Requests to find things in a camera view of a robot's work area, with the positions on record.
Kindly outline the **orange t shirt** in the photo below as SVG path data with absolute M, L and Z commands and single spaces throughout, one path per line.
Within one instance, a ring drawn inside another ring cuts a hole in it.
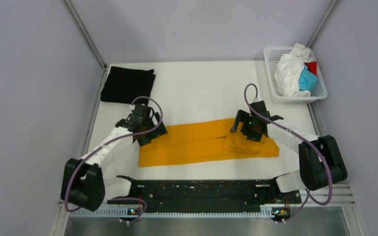
M 260 141 L 248 140 L 238 127 L 230 129 L 232 118 L 209 122 L 168 126 L 167 134 L 140 147 L 139 167 L 184 165 L 210 161 L 275 158 L 280 148 L 276 142 L 263 136 Z

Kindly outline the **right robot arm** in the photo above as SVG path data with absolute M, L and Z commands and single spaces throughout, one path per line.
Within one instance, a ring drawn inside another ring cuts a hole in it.
M 334 137 L 317 136 L 291 125 L 279 115 L 270 115 L 264 101 L 248 105 L 249 111 L 238 110 L 231 133 L 241 132 L 247 140 L 264 141 L 265 138 L 276 140 L 294 151 L 299 157 L 299 169 L 274 178 L 274 185 L 269 189 L 269 197 L 276 203 L 283 202 L 289 192 L 306 190 L 309 195 L 328 187 L 328 197 L 324 202 L 315 200 L 324 206 L 331 202 L 333 184 L 347 178 L 341 152 Z

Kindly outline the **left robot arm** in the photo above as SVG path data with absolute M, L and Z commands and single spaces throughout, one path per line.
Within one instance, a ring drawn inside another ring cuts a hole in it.
M 154 111 L 150 106 L 136 104 L 127 118 L 118 121 L 108 136 L 90 152 L 79 159 L 71 158 L 64 166 L 61 199 L 67 212 L 77 209 L 97 210 L 107 192 L 120 189 L 119 179 L 106 179 L 104 172 L 116 160 L 118 152 L 138 143 L 140 147 L 167 134 L 162 121 L 163 110 Z

